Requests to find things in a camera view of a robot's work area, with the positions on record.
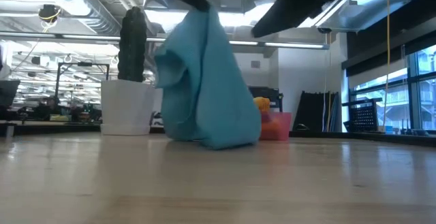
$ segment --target teal towel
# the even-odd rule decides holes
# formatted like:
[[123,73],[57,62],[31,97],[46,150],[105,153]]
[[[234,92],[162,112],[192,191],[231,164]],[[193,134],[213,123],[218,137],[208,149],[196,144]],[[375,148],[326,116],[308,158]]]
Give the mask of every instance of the teal towel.
[[167,136],[213,149],[258,141],[260,113],[215,9],[190,11],[155,61]]

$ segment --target white pot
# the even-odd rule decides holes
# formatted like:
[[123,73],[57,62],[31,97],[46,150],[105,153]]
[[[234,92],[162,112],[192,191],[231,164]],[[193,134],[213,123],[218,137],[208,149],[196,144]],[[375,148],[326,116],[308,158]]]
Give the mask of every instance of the white pot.
[[102,134],[148,135],[155,88],[126,80],[102,82]]

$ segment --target glass window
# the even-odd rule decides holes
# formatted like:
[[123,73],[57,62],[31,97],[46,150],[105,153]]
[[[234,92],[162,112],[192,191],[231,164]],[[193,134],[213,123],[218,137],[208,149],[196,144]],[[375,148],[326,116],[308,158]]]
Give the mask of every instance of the glass window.
[[421,123],[423,129],[436,130],[436,80],[420,82]]
[[420,75],[436,71],[435,54],[436,45],[424,50],[420,50],[416,53]]
[[[403,68],[398,71],[394,71],[393,73],[389,74],[389,82],[394,82],[397,80],[403,80],[407,78],[407,68]],[[371,88],[377,85],[385,84],[386,83],[386,75],[382,76],[380,78],[376,78],[372,81],[366,82],[364,84],[358,85],[354,87],[355,91],[359,91],[361,89]]]
[[[358,101],[363,99],[382,98],[377,102],[377,117],[379,125],[383,125],[385,90],[363,93],[356,96]],[[389,88],[386,102],[386,125],[397,129],[410,128],[409,89],[407,85]]]

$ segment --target pink box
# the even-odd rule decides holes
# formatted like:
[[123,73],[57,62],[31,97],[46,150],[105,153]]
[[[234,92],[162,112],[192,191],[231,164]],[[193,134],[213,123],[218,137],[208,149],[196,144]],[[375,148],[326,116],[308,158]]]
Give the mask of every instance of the pink box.
[[288,141],[290,127],[290,112],[263,113],[260,140]]

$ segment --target dark green cactus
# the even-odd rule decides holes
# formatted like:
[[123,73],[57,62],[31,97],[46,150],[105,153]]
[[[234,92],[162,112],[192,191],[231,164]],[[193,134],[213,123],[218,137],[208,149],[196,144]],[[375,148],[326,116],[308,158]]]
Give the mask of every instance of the dark green cactus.
[[144,81],[146,35],[145,16],[138,7],[128,10],[121,28],[120,52],[118,53],[118,79]]

